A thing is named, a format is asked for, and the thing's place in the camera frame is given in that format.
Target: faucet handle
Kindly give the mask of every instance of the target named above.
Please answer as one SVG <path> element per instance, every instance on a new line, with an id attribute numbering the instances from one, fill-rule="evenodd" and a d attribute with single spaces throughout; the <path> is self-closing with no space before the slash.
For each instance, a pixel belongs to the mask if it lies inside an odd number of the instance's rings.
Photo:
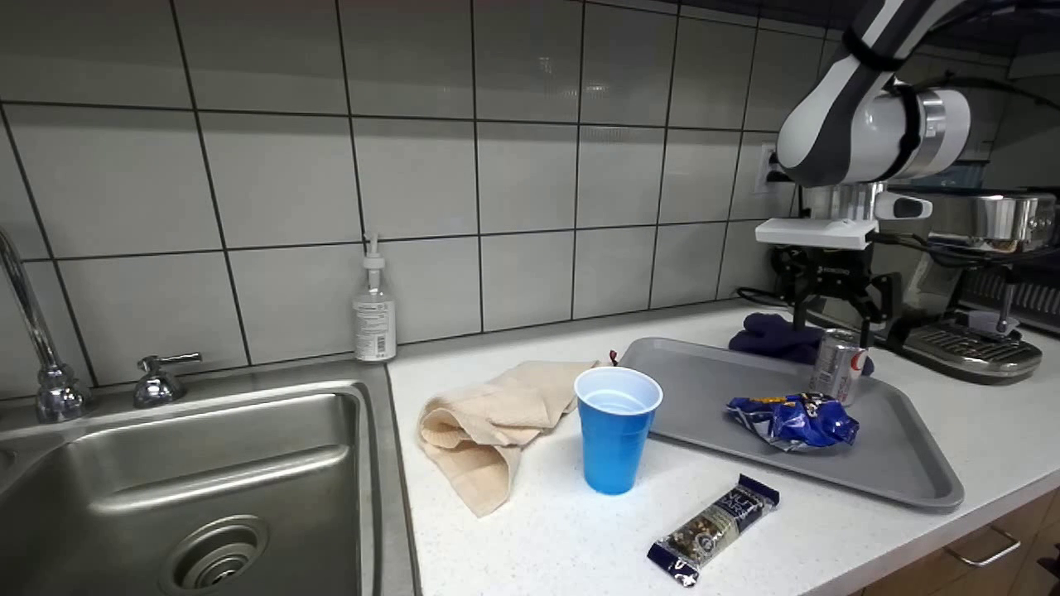
<path id="1" fill-rule="evenodd" d="M 133 388 L 133 402 L 156 407 L 156 402 L 180 401 L 184 395 L 184 388 L 165 368 L 184 364 L 184 362 L 203 362 L 203 355 L 172 355 L 172 358 L 145 355 L 145 358 L 139 358 L 135 364 L 139 364 L 142 378 Z"/>
<path id="2" fill-rule="evenodd" d="M 39 383 L 37 419 L 80 416 L 85 395 L 80 389 L 80 380 L 67 364 L 53 362 L 53 364 L 39 368 L 37 383 Z"/>

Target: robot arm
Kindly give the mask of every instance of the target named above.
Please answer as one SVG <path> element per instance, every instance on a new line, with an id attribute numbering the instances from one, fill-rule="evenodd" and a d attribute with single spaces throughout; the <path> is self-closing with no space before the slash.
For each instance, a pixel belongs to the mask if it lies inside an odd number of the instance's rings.
<path id="1" fill-rule="evenodd" d="M 959 0 L 866 0 L 845 32 L 848 56 L 796 104 L 778 162 L 801 185 L 922 178 L 947 170 L 971 125 L 954 88 L 892 87 L 894 70 Z"/>

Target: sink drain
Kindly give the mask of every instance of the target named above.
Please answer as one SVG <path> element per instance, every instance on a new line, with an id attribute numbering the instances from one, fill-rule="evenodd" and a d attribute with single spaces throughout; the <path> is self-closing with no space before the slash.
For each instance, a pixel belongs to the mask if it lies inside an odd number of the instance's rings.
<path id="1" fill-rule="evenodd" d="M 265 549 L 257 517 L 221 517 L 187 533 L 168 556 L 165 579 L 180 593 L 212 588 L 241 577 Z"/>

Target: tile grout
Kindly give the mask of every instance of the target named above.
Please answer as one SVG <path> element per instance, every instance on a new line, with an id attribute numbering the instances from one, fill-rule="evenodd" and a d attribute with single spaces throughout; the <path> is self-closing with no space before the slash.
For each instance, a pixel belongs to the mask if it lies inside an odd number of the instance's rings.
<path id="1" fill-rule="evenodd" d="M 686 226 L 724 226 L 724 220 L 762 220 L 762 217 L 686 217 L 686 220 L 658 220 L 658 229 L 686 229 Z M 479 231 L 479 239 L 518 239 L 518 235 L 575 235 L 575 231 L 614 231 L 614 229 L 657 229 L 657 220 L 629 220 L 629 226 L 584 226 L 584 229 L 494 229 Z M 478 231 L 465 235 L 398 235 L 385 239 L 386 246 L 417 246 L 417 240 L 453 240 L 478 239 Z M 129 260 L 129 257 L 180 257 L 180 255 L 237 255 L 237 252 L 310 252 L 310 249 L 361 249 L 365 239 L 345 240 L 278 240 L 278 246 L 214 246 L 214 249 L 172 249 L 172 252 L 100 252 L 100 255 L 45 255 L 23 260 Z"/>
<path id="2" fill-rule="evenodd" d="M 404 121 L 484 121 L 484 125 L 584 125 L 584 130 L 667 130 L 658 121 L 614 121 L 614 120 L 499 120 L 499 114 L 410 114 L 410 113 L 282 113 L 282 110 L 165 110 L 165 104 L 118 104 L 118 102 L 9 102 L 21 110 L 100 110 L 100 113 L 197 113 L 197 114 L 235 114 L 235 120 L 404 120 Z M 689 133 L 742 133 L 738 125 L 682 125 L 670 130 Z"/>
<path id="3" fill-rule="evenodd" d="M 351 134 L 351 170 L 353 170 L 353 192 L 356 192 L 356 231 L 361 240 L 368 239 L 368 209 L 365 209 L 365 185 L 361 185 L 361 158 L 356 158 L 356 121 L 353 121 L 353 92 L 351 92 L 351 62 L 345 56 L 345 26 L 341 26 L 341 0 L 334 0 L 334 32 L 339 32 L 339 70 L 341 70 L 341 98 L 345 98 L 345 120 Z"/>
<path id="4" fill-rule="evenodd" d="M 671 14 L 671 43 L 670 43 L 670 78 L 667 78 L 667 114 L 663 114 L 663 156 L 658 156 L 658 192 L 657 192 L 657 226 L 652 226 L 652 260 L 648 260 L 648 296 L 645 307 L 657 305 L 657 273 L 658 273 L 658 217 L 663 217 L 663 199 L 667 199 L 667 170 L 670 170 L 670 120 L 671 120 L 671 87 L 674 87 L 674 60 L 680 60 L 680 43 L 682 43 L 682 0 L 674 4 Z"/>
<path id="5" fill-rule="evenodd" d="M 484 255 L 484 178 L 479 178 L 479 142 L 478 142 L 478 9 L 468 0 L 468 50 L 471 50 L 471 195 L 472 195 L 472 257 L 478 257 L 478 331 L 486 331 L 486 255 Z"/>
<path id="6" fill-rule="evenodd" d="M 609 4 L 609 0 L 584 0 L 588 5 L 604 5 L 604 9 L 622 9 L 622 14 L 645 14 L 645 17 L 671 17 L 670 9 L 648 9 L 648 5 L 629 5 L 629 4 Z"/>
<path id="7" fill-rule="evenodd" d="M 728 183 L 728 209 L 724 209 L 724 231 L 722 231 L 722 255 L 720 255 L 720 277 L 714 277 L 714 296 L 722 296 L 722 280 L 724 280 L 724 269 L 728 269 L 728 231 L 732 231 L 732 202 L 735 202 L 735 189 L 738 189 L 738 156 L 742 156 L 742 142 L 745 142 L 745 121 L 748 121 L 748 102 L 753 102 L 753 83 L 754 83 L 754 60 L 758 60 L 758 26 L 753 37 L 753 56 L 748 56 L 748 78 L 742 88 L 742 114 L 738 114 L 738 147 L 735 147 L 735 162 L 732 162 L 732 183 Z"/>
<path id="8" fill-rule="evenodd" d="M 187 102 L 191 102 L 196 138 L 197 138 L 197 156 L 203 156 L 203 175 L 204 175 L 204 192 L 208 192 L 214 231 L 218 231 L 218 240 L 221 240 L 221 257 L 226 257 L 226 273 L 227 273 L 227 294 L 230 294 L 235 327 L 237 327 L 237 342 L 241 342 L 241 358 L 253 368 L 255 355 L 253 355 L 253 342 L 247 342 L 247 331 L 244 331 L 241 296 L 237 296 L 237 283 L 235 283 L 235 263 L 230 263 L 230 255 L 227 255 L 221 202 L 218 202 L 218 189 L 214 189 L 214 175 L 212 175 L 204 133 L 203 133 L 203 113 L 197 113 L 197 98 L 196 98 L 196 78 L 191 78 L 191 62 L 187 62 L 184 32 L 182 32 L 182 23 L 180 23 L 174 0 L 168 0 L 168 19 L 172 19 L 174 54 L 180 54 L 180 62 L 182 62 L 182 74 L 184 74 Z"/>
<path id="9" fill-rule="evenodd" d="M 566 322 L 575 313 L 575 220 L 578 220 L 578 195 L 584 195 L 584 113 L 585 113 L 585 32 L 588 32 L 588 4 L 578 4 L 578 37 L 575 37 L 575 104 L 572 104 L 572 199 L 571 199 L 571 305 Z"/>

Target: beige towel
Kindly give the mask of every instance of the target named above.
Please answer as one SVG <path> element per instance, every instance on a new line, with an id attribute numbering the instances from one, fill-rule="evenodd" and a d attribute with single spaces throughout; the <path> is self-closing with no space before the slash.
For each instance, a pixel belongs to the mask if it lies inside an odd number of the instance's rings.
<path id="1" fill-rule="evenodd" d="M 486 517 L 509 500 L 521 453 L 550 434 L 588 364 L 527 362 L 489 383 L 435 396 L 420 416 L 420 445 L 459 500 Z"/>

